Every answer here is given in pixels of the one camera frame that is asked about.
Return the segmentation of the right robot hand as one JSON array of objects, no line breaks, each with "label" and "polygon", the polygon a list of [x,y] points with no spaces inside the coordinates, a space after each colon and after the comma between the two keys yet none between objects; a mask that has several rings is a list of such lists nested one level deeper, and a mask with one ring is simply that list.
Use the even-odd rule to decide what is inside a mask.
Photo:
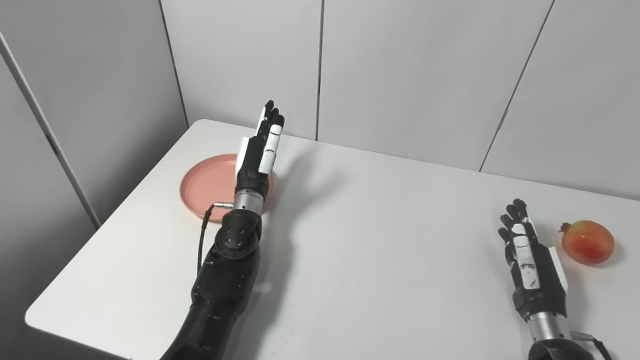
[{"label": "right robot hand", "polygon": [[515,198],[500,216],[498,234],[514,284],[512,301],[524,321],[537,313],[567,317],[566,281],[561,274],[555,248],[538,239],[526,203]]}]

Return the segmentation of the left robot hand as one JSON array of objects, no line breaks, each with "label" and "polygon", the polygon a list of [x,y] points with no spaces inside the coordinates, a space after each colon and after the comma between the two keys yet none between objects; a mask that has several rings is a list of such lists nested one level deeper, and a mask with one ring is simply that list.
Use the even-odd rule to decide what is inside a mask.
[{"label": "left robot hand", "polygon": [[254,135],[243,137],[237,154],[234,192],[255,193],[266,199],[269,178],[274,170],[277,152],[285,127],[285,116],[268,100],[263,106]]}]

